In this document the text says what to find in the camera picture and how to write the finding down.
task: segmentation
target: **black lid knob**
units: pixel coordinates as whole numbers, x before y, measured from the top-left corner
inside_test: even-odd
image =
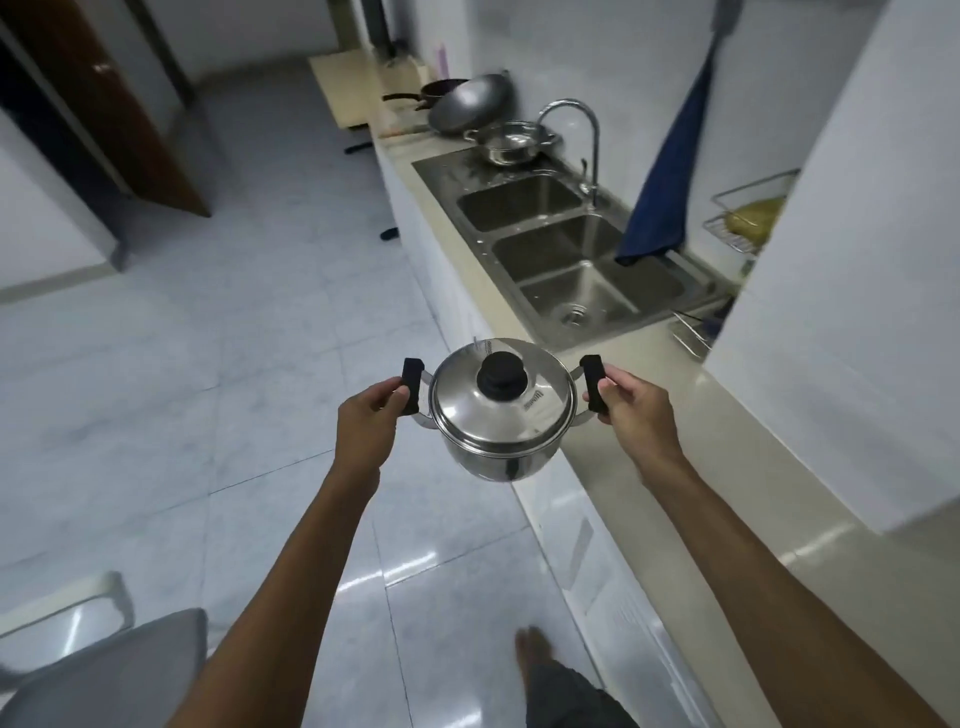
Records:
[[[493,352],[480,364],[477,388],[494,401],[510,401],[527,391],[527,373],[515,353]]]

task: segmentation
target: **blue towel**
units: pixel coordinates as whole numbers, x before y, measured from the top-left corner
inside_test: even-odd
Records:
[[[645,255],[676,248],[686,238],[686,203],[707,113],[713,81],[713,56],[719,40],[719,35],[714,36],[704,67],[687,94],[640,190],[627,231],[616,250],[616,262],[620,265],[632,265]]]

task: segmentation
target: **wooden door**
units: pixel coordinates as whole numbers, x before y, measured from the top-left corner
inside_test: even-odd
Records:
[[[0,0],[0,18],[137,197],[209,217],[73,0]]]

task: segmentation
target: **faucet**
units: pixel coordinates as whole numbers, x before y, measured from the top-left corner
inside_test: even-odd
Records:
[[[558,99],[557,101],[551,101],[543,109],[540,110],[540,115],[537,116],[537,123],[543,123],[543,117],[546,116],[553,109],[559,109],[560,107],[574,107],[579,109],[587,115],[587,119],[590,120],[590,124],[593,125],[593,175],[590,180],[590,184],[587,184],[584,181],[581,184],[581,189],[590,196],[590,207],[597,207],[597,190],[599,189],[599,184],[597,183],[597,176],[599,173],[599,164],[600,164],[600,122],[597,121],[597,115],[593,113],[593,109],[587,106],[582,101],[577,101],[577,99]],[[587,163],[584,162],[584,177],[587,176]]]

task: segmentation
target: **black handle grip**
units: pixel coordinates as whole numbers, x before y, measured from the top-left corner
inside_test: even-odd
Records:
[[[580,360],[580,366],[584,368],[584,379],[587,381],[587,392],[590,397],[590,412],[596,412],[598,415],[610,414],[607,403],[600,397],[600,380],[607,375],[603,368],[603,360],[600,354],[589,353]]]
[[[409,358],[403,360],[403,374],[400,375],[400,378],[403,379],[402,383],[410,390],[410,399],[403,406],[403,411],[400,412],[401,417],[403,415],[416,415],[420,412],[421,374],[423,374],[422,360]]]

